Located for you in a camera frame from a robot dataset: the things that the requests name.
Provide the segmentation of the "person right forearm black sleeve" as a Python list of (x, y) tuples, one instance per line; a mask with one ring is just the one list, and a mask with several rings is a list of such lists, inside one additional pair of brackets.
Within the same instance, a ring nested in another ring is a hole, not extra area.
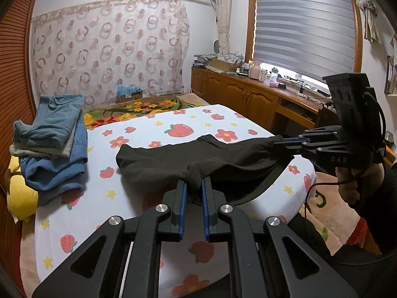
[(358, 181), (359, 200), (353, 208), (384, 256), (396, 256), (396, 176), (382, 164), (373, 165)]

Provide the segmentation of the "person right hand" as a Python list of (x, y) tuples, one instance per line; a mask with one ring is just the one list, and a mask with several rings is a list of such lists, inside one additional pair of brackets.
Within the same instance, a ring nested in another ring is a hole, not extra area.
[(384, 181), (384, 175), (384, 166), (381, 163), (373, 164), (364, 172), (336, 168), (336, 176), (340, 183), (338, 192), (344, 202), (353, 205), (360, 199), (363, 189), (379, 188)]

